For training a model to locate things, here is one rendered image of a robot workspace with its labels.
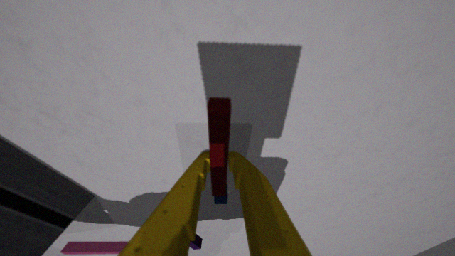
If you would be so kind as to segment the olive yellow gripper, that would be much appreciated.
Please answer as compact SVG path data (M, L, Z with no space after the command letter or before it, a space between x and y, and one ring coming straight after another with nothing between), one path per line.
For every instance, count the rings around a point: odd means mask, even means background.
M228 152L228 162L240 191L250 256L312 256L267 177L236 151ZM188 256L209 172L210 152L205 151L118 256Z

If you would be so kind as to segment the pink flat bar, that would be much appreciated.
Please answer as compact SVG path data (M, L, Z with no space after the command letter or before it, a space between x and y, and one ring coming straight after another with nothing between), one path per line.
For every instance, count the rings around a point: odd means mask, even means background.
M68 242L60 251L65 255L119 254L128 242Z

